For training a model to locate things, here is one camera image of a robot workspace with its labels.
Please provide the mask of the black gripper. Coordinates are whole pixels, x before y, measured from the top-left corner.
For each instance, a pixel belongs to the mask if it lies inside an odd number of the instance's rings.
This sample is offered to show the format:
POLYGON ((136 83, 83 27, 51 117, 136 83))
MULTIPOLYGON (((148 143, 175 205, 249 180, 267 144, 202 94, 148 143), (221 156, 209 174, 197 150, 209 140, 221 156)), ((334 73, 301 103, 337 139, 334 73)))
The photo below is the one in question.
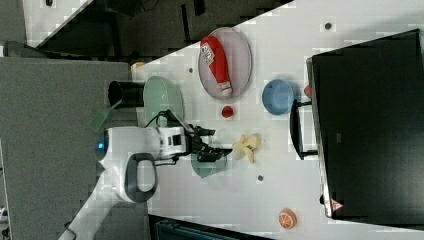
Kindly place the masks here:
POLYGON ((182 129, 182 137, 178 140, 178 143, 182 144, 179 152, 174 155, 174 158, 187 156, 190 154, 197 154, 197 160, 199 162, 215 162, 227 155, 229 155, 231 149, 213 149, 208 150, 207 144, 202 140, 202 136, 213 136, 215 130, 206 129, 201 126, 194 126, 192 124, 174 123, 174 127, 182 129))

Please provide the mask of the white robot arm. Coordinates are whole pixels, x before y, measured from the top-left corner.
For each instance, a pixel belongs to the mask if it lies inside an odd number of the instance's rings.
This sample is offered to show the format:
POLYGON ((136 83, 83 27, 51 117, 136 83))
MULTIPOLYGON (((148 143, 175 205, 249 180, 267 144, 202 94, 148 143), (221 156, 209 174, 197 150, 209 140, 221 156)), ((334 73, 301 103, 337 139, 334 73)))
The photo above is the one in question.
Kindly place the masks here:
POLYGON ((161 160, 176 161, 195 155, 199 162, 215 162, 230 148, 203 141, 213 130, 182 124, 173 127, 113 127, 105 131, 103 168, 97 183, 58 240, 93 240, 110 210, 121 202, 145 203, 158 185, 156 167, 161 160))

